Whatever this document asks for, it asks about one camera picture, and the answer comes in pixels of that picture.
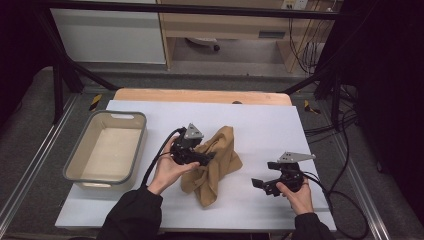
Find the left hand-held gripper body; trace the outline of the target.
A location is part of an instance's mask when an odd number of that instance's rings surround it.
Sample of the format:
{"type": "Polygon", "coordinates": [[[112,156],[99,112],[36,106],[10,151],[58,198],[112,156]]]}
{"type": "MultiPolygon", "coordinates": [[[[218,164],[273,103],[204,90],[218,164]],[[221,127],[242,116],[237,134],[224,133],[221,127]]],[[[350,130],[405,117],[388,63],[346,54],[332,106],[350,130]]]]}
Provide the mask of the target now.
{"type": "Polygon", "coordinates": [[[201,153],[195,152],[194,148],[201,143],[204,135],[192,123],[179,129],[178,132],[180,135],[171,146],[174,161],[179,165],[199,162],[201,153]]]}

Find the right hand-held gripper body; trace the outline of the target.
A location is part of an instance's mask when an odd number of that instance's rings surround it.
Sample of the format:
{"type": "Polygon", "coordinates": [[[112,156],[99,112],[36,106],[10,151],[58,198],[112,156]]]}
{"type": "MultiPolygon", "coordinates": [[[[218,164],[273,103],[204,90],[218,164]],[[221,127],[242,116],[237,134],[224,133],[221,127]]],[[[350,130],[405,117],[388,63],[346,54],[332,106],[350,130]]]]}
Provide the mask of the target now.
{"type": "Polygon", "coordinates": [[[276,161],[281,164],[278,170],[281,172],[279,178],[264,183],[264,191],[267,195],[278,196],[280,191],[276,187],[278,182],[286,185],[292,192],[297,192],[303,183],[303,172],[300,170],[299,162],[313,160],[314,154],[303,154],[295,152],[284,152],[276,161]]]}

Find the brown cloth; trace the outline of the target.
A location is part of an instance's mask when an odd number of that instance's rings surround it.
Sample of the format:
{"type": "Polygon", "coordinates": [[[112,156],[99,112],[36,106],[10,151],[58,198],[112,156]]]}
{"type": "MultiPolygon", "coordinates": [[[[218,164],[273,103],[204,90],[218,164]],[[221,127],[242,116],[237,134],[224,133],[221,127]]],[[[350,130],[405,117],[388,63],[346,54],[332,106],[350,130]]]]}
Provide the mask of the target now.
{"type": "Polygon", "coordinates": [[[219,182],[228,174],[238,171],[243,163],[234,150],[234,129],[221,127],[204,144],[195,148],[196,153],[214,153],[206,165],[185,173],[181,177],[181,190],[187,194],[195,193],[202,207],[209,207],[218,198],[219,182]]]}

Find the beige bin with grey rim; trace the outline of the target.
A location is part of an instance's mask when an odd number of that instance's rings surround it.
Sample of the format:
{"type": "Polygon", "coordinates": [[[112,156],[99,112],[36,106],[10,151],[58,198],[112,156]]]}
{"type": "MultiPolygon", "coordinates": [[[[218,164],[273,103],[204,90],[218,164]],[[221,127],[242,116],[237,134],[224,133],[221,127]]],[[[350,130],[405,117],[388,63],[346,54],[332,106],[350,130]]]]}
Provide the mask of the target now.
{"type": "Polygon", "coordinates": [[[65,164],[63,176],[88,189],[131,189],[147,139],[146,125],[147,118],[141,112],[94,112],[65,164]]]}

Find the person's right hand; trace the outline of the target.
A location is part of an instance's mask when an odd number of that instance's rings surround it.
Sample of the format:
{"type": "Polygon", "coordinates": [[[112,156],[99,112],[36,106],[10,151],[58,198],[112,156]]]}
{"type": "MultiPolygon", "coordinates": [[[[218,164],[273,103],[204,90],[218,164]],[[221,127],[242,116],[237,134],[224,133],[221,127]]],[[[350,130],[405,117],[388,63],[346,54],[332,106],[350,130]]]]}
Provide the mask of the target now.
{"type": "Polygon", "coordinates": [[[297,192],[292,192],[283,183],[277,183],[276,187],[281,192],[282,196],[290,202],[296,215],[314,212],[311,190],[307,179],[304,179],[301,188],[297,192]]]}

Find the person's left hand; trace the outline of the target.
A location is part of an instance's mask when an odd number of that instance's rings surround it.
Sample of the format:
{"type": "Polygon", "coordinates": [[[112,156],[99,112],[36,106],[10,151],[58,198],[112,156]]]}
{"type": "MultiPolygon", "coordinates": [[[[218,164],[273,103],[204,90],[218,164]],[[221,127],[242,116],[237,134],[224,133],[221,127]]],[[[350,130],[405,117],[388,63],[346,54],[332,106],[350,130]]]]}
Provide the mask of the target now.
{"type": "Polygon", "coordinates": [[[147,186],[147,189],[155,195],[160,195],[166,188],[174,184],[184,173],[190,172],[200,166],[198,162],[192,162],[185,165],[177,164],[170,154],[170,149],[174,141],[175,137],[172,137],[166,143],[157,161],[153,180],[147,186]]]}

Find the white board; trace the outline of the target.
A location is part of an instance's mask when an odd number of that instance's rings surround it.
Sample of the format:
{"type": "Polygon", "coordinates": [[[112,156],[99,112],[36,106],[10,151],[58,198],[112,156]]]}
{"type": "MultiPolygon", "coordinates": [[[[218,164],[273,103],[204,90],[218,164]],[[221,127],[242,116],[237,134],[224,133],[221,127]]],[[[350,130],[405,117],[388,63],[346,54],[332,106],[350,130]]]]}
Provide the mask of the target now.
{"type": "Polygon", "coordinates": [[[294,228],[295,214],[288,201],[266,195],[251,180],[278,178],[280,173],[270,170],[267,163],[286,151],[310,152],[295,107],[112,100],[107,108],[141,112],[147,117],[147,142],[138,180],[174,129],[192,123],[206,140],[223,126],[234,129],[235,151],[242,168],[219,182],[217,200],[207,208],[193,193],[184,193],[179,183],[167,188],[163,192],[163,231],[280,232],[294,228]]]}

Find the black metal stand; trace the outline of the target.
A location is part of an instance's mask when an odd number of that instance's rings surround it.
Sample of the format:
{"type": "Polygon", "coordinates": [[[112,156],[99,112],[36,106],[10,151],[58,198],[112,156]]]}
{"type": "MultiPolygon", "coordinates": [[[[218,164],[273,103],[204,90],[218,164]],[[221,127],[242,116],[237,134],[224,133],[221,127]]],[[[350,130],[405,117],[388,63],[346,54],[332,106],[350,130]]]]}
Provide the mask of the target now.
{"type": "Polygon", "coordinates": [[[54,124],[58,123],[64,115],[63,84],[66,84],[72,93],[81,93],[84,90],[80,74],[88,77],[108,90],[119,90],[118,86],[107,82],[71,59],[66,52],[62,40],[60,39],[60,34],[55,26],[54,19],[51,16],[51,11],[49,9],[36,7],[33,12],[40,31],[47,39],[47,50],[49,51],[49,56],[53,61],[52,67],[55,100],[54,124]]]}
{"type": "Polygon", "coordinates": [[[340,71],[335,67],[331,67],[330,65],[325,66],[305,80],[282,90],[282,93],[291,95],[316,81],[318,81],[319,84],[314,92],[315,99],[323,100],[328,95],[331,95],[330,123],[336,130],[339,130],[341,76],[340,71]]]}

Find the chair base with castor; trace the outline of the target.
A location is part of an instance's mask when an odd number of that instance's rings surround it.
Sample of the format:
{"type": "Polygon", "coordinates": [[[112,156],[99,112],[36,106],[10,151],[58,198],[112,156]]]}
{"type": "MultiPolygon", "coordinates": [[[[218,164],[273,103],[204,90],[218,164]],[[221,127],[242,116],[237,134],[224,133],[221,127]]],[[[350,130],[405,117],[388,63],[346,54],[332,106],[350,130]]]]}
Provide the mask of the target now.
{"type": "Polygon", "coordinates": [[[214,51],[220,50],[220,46],[215,38],[188,38],[188,41],[194,44],[212,47],[214,51]]]}

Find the light wooden desk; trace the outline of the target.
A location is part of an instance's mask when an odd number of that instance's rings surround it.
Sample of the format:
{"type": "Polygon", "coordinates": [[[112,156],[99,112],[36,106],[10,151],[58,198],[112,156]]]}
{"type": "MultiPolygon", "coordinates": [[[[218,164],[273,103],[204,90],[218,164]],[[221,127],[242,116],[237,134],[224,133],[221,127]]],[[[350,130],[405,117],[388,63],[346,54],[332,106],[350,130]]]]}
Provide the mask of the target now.
{"type": "MultiPolygon", "coordinates": [[[[283,0],[156,0],[159,4],[282,9],[283,0]]],[[[305,10],[337,12],[343,0],[308,0],[305,10]]],[[[331,20],[278,19],[269,17],[222,16],[161,13],[159,15],[166,64],[172,65],[178,38],[272,40],[280,51],[286,70],[291,73],[306,44],[323,43],[332,28],[331,20]]]]}

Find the white cabinet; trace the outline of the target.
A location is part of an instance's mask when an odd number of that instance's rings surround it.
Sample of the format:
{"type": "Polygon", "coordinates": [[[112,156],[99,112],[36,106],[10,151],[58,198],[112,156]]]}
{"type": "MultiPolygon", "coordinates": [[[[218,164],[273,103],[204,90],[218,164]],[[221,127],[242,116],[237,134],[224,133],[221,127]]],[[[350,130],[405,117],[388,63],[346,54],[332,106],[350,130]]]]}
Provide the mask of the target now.
{"type": "Polygon", "coordinates": [[[157,13],[52,9],[67,54],[77,62],[166,62],[157,13]]]}

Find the dark curtain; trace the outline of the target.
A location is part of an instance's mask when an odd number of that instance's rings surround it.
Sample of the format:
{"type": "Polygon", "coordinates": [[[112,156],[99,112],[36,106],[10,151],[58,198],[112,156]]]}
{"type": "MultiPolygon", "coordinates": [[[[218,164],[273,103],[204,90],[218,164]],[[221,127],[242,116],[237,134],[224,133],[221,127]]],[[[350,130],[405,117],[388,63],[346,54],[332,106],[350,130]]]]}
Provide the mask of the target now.
{"type": "Polygon", "coordinates": [[[51,60],[38,29],[31,1],[0,0],[0,128],[51,60]]]}
{"type": "Polygon", "coordinates": [[[346,79],[365,134],[424,222],[424,0],[379,0],[359,36],[346,79]]]}

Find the aluminium rail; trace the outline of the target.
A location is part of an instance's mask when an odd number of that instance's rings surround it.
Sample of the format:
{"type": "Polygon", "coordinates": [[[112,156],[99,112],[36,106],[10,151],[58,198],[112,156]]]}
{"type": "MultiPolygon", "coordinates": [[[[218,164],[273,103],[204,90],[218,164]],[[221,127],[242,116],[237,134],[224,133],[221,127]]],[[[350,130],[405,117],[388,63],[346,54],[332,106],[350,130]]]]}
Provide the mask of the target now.
{"type": "Polygon", "coordinates": [[[72,110],[74,109],[74,106],[79,98],[79,94],[72,94],[69,97],[65,106],[63,107],[63,115],[55,124],[50,127],[49,132],[43,139],[43,142],[40,147],[37,149],[37,152],[30,161],[29,166],[20,178],[17,186],[8,198],[6,204],[0,211],[0,238],[5,235],[7,228],[11,224],[14,216],[16,215],[16,212],[18,211],[26,194],[28,193],[31,185],[33,184],[34,179],[38,175],[38,172],[43,166],[58,136],[60,135],[65,124],[67,123],[67,120],[70,114],[72,113],[72,110]]]}
{"type": "Polygon", "coordinates": [[[347,162],[346,172],[355,196],[359,202],[362,212],[364,213],[369,229],[375,240],[391,240],[389,232],[377,210],[377,207],[367,189],[364,180],[356,168],[352,158],[348,155],[348,144],[342,135],[336,135],[334,142],[337,146],[338,153],[342,163],[347,162]]]}

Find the black horizontal frame bar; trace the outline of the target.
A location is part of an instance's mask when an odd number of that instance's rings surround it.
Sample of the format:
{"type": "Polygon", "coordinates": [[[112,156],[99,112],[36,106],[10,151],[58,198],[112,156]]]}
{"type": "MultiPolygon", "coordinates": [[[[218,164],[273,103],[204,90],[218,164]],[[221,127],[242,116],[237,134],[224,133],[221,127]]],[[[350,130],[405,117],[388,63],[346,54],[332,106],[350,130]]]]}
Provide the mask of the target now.
{"type": "Polygon", "coordinates": [[[223,6],[199,5],[174,5],[174,4],[148,4],[148,3],[122,3],[98,1],[72,1],[72,0],[39,0],[38,4],[47,8],[95,10],[95,11],[121,11],[121,12],[146,12],[146,13],[173,13],[173,14],[199,14],[222,16],[269,17],[291,19],[320,19],[341,20],[354,18],[350,13],[317,12],[300,10],[277,10],[263,8],[242,8],[223,6]]]}

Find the white wall socket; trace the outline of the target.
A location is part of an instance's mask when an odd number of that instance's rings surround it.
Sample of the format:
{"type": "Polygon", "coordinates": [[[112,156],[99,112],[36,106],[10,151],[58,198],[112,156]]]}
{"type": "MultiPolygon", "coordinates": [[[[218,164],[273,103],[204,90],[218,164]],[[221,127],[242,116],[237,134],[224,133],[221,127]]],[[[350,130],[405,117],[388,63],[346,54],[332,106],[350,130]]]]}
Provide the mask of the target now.
{"type": "Polygon", "coordinates": [[[305,10],[308,0],[283,0],[281,8],[288,10],[305,10]]]}

